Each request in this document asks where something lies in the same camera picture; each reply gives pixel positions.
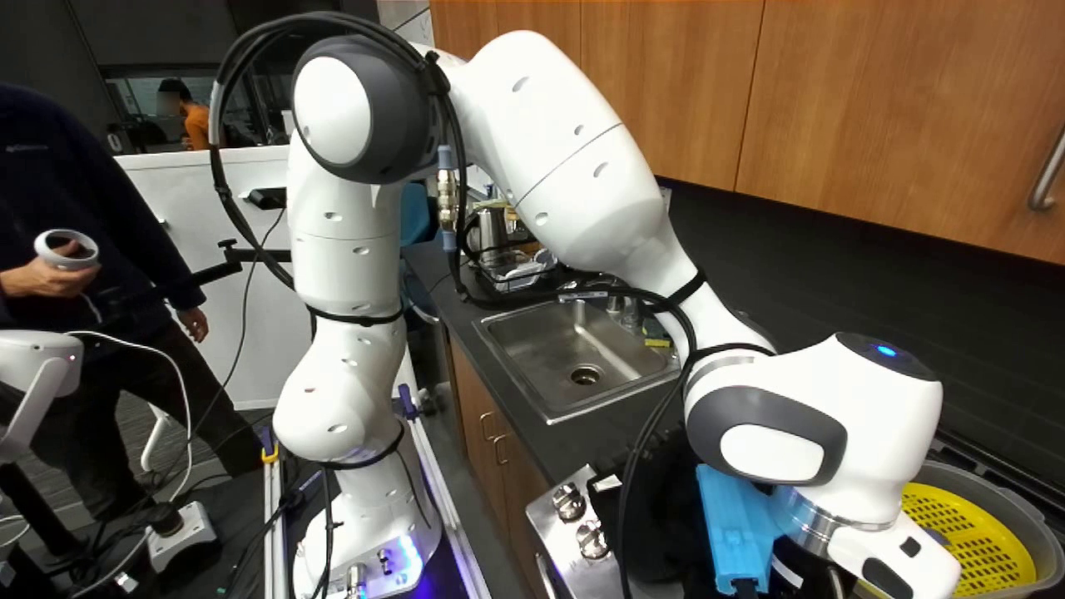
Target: stainless steel sink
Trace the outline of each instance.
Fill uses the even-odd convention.
[[[675,378],[670,344],[652,344],[604,301],[537,304],[476,324],[488,354],[544,425]]]

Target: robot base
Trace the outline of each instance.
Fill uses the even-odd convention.
[[[149,555],[155,573],[164,573],[175,554],[216,538],[202,504],[179,506],[175,520],[179,520],[175,526],[145,533],[145,555]]]
[[[333,504],[333,538],[330,538],[330,581],[324,596],[404,596],[424,580],[427,564],[438,545],[438,526],[424,520],[395,521],[388,538],[366,549],[366,528],[357,526],[354,511]],[[326,569],[326,516],[313,516],[301,541],[295,545],[293,592],[295,599],[315,596]]]

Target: robotic arm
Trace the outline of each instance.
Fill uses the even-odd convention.
[[[66,334],[2,330],[0,334],[0,397],[12,416],[0,425],[0,462],[30,452],[30,439],[56,397],[81,384],[81,340]]]
[[[848,573],[897,596],[953,592],[956,559],[897,510],[939,423],[940,387],[924,366],[858,337],[780,356],[731,316],[679,246],[630,130],[550,41],[507,32],[461,63],[384,38],[370,27],[315,44],[293,87],[293,273],[315,340],[282,387],[273,429],[339,483],[300,545],[295,596],[324,581],[406,592],[438,541],[388,387],[406,345],[395,183],[433,162],[446,118],[433,98],[446,84],[469,160],[511,194],[551,255],[679,305],[690,337],[666,325],[691,358],[694,457],[792,490],[787,535]]]
[[[775,356],[705,287],[630,130],[541,38],[507,32],[450,76],[478,162],[511,190],[537,239],[690,321],[694,457],[792,487],[787,533],[815,555],[897,596],[949,596],[957,564],[897,510],[935,437],[939,378],[914,356],[844,334]]]

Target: wooden cabinet door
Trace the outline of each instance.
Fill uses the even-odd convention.
[[[516,559],[516,569],[528,592],[538,592],[538,576],[533,564],[533,526],[526,520],[526,506],[550,490],[550,483],[538,476],[533,457],[523,449],[523,443],[509,433],[499,446],[499,467],[503,467],[503,496],[507,496],[507,538],[509,554]]]
[[[538,31],[601,91],[658,178],[735,186],[763,0],[433,0],[437,48]]]
[[[495,528],[507,535],[503,541],[526,581],[526,592],[537,592],[538,580],[533,565],[533,528],[526,521],[526,504],[544,494],[550,483],[538,476],[533,457],[516,439],[511,425],[499,414],[495,399],[488,397],[458,344],[452,344],[452,364],[469,470],[488,504]]]
[[[739,190],[1065,264],[1060,0],[770,0]]]
[[[503,416],[495,414],[495,402],[485,391],[485,384],[476,376],[465,351],[452,344],[452,366],[455,366],[455,399],[458,399],[458,423],[461,423],[461,443],[465,443],[465,462],[469,473],[488,504],[488,511],[495,526],[507,521],[507,494],[499,479],[499,439],[507,433]]]

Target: white cabinet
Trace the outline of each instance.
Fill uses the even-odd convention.
[[[285,152],[285,147],[227,149],[223,165],[235,204],[248,190],[282,186]],[[216,199],[207,152],[138,152],[118,157],[118,165],[128,173],[149,209],[166,222],[171,239],[193,273],[223,264],[219,239],[239,239],[239,232]],[[248,204],[239,204],[239,209],[259,239],[280,216],[275,209],[262,212]],[[266,246],[288,246],[282,220],[269,232]],[[228,372],[228,364],[243,344],[239,366],[228,378],[234,407],[275,407],[288,371],[309,345],[309,316],[300,297],[273,280],[266,266],[243,266],[235,276],[207,284],[202,292],[211,337],[202,340],[201,354],[219,378]]]

